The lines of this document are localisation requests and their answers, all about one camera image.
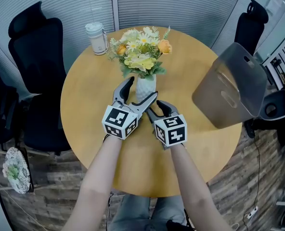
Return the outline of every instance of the jeans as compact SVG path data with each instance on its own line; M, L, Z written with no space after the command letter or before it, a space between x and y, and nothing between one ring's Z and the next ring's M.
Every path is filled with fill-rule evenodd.
M149 218L150 198L127 194L109 225L109 231L167 231L166 222L186 224L181 196L158 198Z

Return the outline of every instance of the fiducial marker cube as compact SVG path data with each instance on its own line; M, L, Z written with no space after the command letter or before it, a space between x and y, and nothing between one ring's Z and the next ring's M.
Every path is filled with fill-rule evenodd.
M154 121L156 137L167 147L187 141L187 124L183 115Z
M104 131L124 140L137 128L137 116L136 113L109 105L102 119Z

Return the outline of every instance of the cable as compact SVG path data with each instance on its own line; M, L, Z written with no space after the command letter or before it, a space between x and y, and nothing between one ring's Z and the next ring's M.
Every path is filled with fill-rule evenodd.
M239 223L234 223L233 225L231 225L231 228L234 230L234 231L237 231L240 227L240 224Z
M35 221L35 223L37 223L39 226L41 226L45 231L48 231L42 224L40 224L40 223L39 223L37 220L35 220L31 215L29 215L29 214L7 193L7 191L4 191L4 192L8 195L8 197L9 197L18 207L21 208L22 211L25 212L25 214L26 214L27 216L29 216L31 219L33 219L33 220Z
M195 231L196 229L191 226L189 215L187 214L185 209L184 209L184 213L185 213L185 219L186 219L186 226Z
M257 146L257 143L256 143L256 137L254 137L254 144L255 144L255 146L256 146L256 148L257 148L257 150L258 150L258 188L257 188L257 194L256 194L256 197L255 197L254 203L253 203L253 205L252 205L251 207L256 208L256 203L257 203L257 198L258 198L258 193L259 193L259 184L260 184L260 150L259 150L259 147ZM244 225L246 226L246 230L248 231L248 226L246 225L246 223L245 223L245 221L244 221L244 217L245 217L247 214L250 214L250 212L244 213L243 218L242 218L242 221L243 221Z
M259 184L260 184L260 150L259 150L259 147L257 146L256 144L256 137L254 138L254 143L255 143L255 146L258 150L258 188L257 188L257 195L256 195L256 198L255 198L255 201L254 201L254 207L256 208L256 203L257 203L257 198L258 198L258 193L259 193Z

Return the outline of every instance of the human arm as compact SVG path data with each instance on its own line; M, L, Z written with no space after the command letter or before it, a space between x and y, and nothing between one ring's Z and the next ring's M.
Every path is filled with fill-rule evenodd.
M122 140L108 136L90 164L72 215L62 231L96 231L110 196Z
M171 146L184 207L198 231L231 231L216 209L209 188L182 144Z

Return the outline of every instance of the headrest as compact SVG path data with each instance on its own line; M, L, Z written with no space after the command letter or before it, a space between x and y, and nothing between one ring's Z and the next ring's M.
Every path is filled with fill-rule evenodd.
M251 0L251 3L247 7L248 16L257 22L266 24L269 21L267 11L255 0Z
M9 25L9 37L17 38L45 23L46 17L41 10L41 4L39 1L14 17Z

